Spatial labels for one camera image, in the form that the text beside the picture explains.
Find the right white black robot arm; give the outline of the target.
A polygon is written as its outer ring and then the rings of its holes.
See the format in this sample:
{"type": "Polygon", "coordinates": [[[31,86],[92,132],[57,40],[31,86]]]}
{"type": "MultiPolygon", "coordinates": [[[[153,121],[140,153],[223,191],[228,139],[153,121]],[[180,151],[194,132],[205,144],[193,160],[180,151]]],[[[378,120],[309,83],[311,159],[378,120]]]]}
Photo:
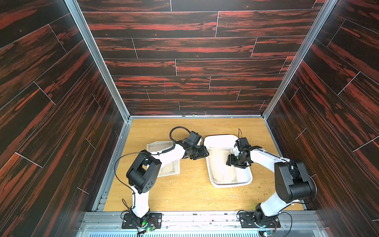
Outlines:
{"type": "Polygon", "coordinates": [[[268,226],[289,205],[316,196],[316,183],[304,163],[276,156],[259,146],[236,148],[228,155],[226,165],[245,169],[253,163],[272,171],[275,181],[275,193],[258,204],[253,213],[254,224],[258,227],[268,226]]]}

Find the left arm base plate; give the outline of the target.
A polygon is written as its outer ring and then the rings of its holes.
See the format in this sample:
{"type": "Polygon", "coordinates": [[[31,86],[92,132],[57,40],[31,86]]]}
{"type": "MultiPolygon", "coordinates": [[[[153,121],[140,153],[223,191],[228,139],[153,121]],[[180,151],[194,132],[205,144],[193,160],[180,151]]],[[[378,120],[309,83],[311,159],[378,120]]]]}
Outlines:
{"type": "Polygon", "coordinates": [[[160,229],[162,225],[162,213],[148,212],[143,217],[137,217],[133,212],[125,213],[122,221],[122,229],[143,229],[153,231],[160,229]]]}

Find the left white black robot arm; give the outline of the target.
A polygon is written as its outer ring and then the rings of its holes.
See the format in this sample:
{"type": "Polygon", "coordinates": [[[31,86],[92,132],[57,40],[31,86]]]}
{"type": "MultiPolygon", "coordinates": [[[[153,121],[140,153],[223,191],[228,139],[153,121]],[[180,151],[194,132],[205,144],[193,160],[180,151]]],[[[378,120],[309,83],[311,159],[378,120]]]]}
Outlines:
{"type": "Polygon", "coordinates": [[[161,168],[171,162],[190,158],[198,160],[209,156],[204,145],[183,147],[175,144],[172,147],[150,153],[146,150],[139,152],[129,168],[126,177],[133,190],[133,206],[131,213],[140,222],[144,222],[149,215],[149,192],[155,185],[161,168]]]}

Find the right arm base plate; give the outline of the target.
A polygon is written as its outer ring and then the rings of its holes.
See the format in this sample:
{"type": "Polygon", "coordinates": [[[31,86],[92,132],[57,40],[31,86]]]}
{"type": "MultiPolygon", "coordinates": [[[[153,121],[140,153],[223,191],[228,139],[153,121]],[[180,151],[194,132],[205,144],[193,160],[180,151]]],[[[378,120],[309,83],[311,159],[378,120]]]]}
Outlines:
{"type": "Polygon", "coordinates": [[[238,221],[243,229],[248,228],[272,228],[278,229],[281,227],[278,216],[267,217],[260,212],[241,211],[236,214],[238,221]]]}

